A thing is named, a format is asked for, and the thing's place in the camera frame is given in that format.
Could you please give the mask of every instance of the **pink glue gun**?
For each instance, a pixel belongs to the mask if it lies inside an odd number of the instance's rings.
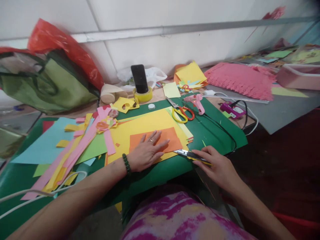
[[[204,108],[201,104],[201,100],[202,100],[202,95],[201,94],[197,94],[197,95],[191,95],[189,97],[186,97],[183,99],[185,102],[192,102],[197,109],[199,110],[199,114],[203,115],[204,114]]]

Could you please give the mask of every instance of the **beaded bracelet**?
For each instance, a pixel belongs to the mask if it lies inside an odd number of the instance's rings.
[[[130,169],[130,165],[129,165],[129,162],[128,162],[128,159],[127,159],[127,155],[122,154],[122,158],[124,160],[124,164],[126,165],[127,173],[128,173],[129,176],[131,176],[131,169]]]

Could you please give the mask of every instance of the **white wall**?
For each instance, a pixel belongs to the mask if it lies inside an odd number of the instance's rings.
[[[312,16],[311,0],[2,0],[0,40],[30,35],[38,18],[67,33],[185,25],[261,19],[286,5],[283,17]],[[105,82],[117,82],[116,73],[132,64],[157,66],[172,73],[176,64],[195,60],[205,66],[247,54],[291,38],[306,23],[255,29],[140,37],[83,44],[97,64]]]

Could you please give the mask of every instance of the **pink patterned clothing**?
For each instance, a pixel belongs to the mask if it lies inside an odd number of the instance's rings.
[[[132,216],[121,239],[256,239],[184,191],[147,201]]]

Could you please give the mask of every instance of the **white bottle cap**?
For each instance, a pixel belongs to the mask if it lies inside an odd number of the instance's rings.
[[[148,108],[149,108],[149,110],[152,110],[152,109],[155,109],[156,106],[153,103],[151,103],[148,105]]]

